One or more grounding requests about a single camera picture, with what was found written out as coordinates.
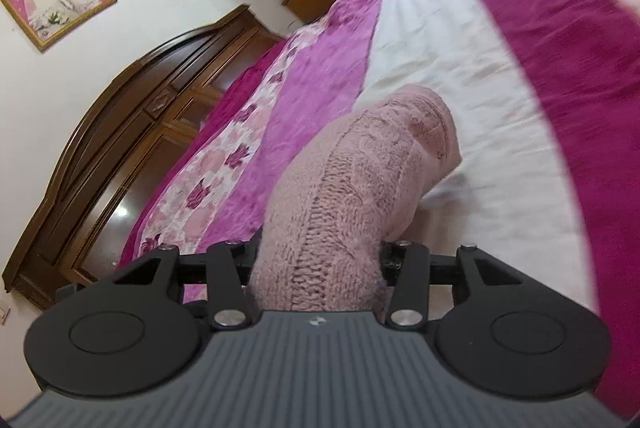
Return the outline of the magenta and white floral bedspread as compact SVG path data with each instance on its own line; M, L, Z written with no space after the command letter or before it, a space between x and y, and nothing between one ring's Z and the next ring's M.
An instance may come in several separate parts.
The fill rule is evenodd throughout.
M409 84L446 102L462 162L395 232L476 242L596 310L612 336L598 397L637 413L639 0L338 0L230 85L120 262L247 239L326 124Z

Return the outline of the dark wooden headboard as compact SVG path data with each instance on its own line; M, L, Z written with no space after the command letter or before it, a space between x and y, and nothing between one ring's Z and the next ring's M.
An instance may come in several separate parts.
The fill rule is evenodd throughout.
M111 273L142 209L230 85L280 42L246 5L114 78L82 118L9 258L3 287L40 309Z

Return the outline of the pink knitted sweater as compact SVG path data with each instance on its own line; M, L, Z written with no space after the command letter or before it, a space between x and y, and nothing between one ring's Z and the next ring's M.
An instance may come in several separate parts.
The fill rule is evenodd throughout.
M262 310L385 307L384 242L461 162L456 125L436 92L406 85L324 126L274 186L248 291Z

